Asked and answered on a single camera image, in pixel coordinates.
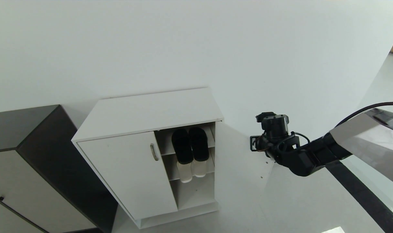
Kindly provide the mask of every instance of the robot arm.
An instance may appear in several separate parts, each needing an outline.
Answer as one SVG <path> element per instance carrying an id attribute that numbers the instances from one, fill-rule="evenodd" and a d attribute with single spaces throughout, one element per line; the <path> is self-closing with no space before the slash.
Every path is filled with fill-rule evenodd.
<path id="1" fill-rule="evenodd" d="M 251 150 L 265 152 L 296 175 L 308 176 L 325 165 L 355 155 L 393 181 L 393 113 L 372 108 L 341 122 L 312 142 L 288 133 L 288 117 L 257 116 L 264 133 L 251 136 Z M 300 146 L 299 137 L 308 143 Z"/>

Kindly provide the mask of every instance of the door handle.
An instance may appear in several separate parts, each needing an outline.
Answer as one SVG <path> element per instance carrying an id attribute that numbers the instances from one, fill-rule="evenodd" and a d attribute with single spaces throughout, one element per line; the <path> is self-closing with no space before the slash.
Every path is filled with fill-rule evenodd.
<path id="1" fill-rule="evenodd" d="M 155 161 L 159 161 L 159 158 L 156 156 L 155 145 L 153 143 L 150 144 L 150 150 L 152 151 L 152 155 Z"/>

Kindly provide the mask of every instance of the white shoe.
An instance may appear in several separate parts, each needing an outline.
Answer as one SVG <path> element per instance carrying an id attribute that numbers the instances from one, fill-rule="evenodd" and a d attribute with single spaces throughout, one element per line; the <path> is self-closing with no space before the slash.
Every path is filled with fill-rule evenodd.
<path id="1" fill-rule="evenodd" d="M 206 175 L 207 165 L 206 161 L 196 161 L 193 160 L 193 172 L 195 173 L 196 177 L 204 177 Z"/>
<path id="2" fill-rule="evenodd" d="M 179 162 L 176 163 L 179 171 L 179 179 L 182 183 L 188 183 L 192 180 L 192 163 L 188 164 L 180 164 Z"/>

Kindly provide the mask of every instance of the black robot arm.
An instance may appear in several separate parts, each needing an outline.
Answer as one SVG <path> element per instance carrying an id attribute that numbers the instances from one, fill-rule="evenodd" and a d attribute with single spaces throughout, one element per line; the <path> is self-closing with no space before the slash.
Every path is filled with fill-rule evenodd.
<path id="1" fill-rule="evenodd" d="M 308 176 L 324 168 L 330 162 L 347 158 L 351 155 L 339 146 L 330 133 L 312 142 L 296 132 L 288 133 L 288 116 L 263 112 L 256 116 L 264 133 L 251 136 L 251 151 L 265 152 L 278 164 L 287 167 L 296 175 Z M 303 136 L 308 143 L 300 146 L 297 135 Z"/>

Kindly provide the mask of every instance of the slipper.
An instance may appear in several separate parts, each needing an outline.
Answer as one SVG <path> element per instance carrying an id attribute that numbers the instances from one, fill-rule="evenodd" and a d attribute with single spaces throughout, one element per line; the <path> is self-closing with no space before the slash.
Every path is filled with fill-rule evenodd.
<path id="1" fill-rule="evenodd" d="M 182 183 L 192 180 L 191 162 L 193 161 L 192 147 L 188 132 L 180 128 L 172 134 L 172 145 L 178 160 L 177 167 L 179 178 Z"/>
<path id="2" fill-rule="evenodd" d="M 189 130 L 191 146 L 193 152 L 193 171 L 196 177 L 204 177 L 206 175 L 206 161 L 209 158 L 208 137 L 203 129 L 193 127 Z"/>

